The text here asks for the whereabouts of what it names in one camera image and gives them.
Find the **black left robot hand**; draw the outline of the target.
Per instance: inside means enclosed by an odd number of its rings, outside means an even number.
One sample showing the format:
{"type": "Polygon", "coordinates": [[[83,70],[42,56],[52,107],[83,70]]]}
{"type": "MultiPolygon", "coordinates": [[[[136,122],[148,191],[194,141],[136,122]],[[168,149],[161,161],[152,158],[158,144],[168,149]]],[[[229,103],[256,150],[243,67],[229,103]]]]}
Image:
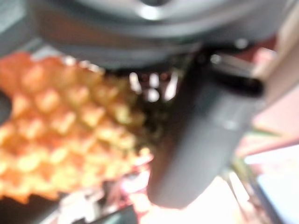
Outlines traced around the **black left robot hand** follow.
{"type": "Polygon", "coordinates": [[[185,72],[158,144],[148,195],[190,204],[228,163],[259,102],[298,78],[251,78],[234,59],[272,38],[295,0],[3,0],[0,53],[39,43],[106,69],[185,72]]]}

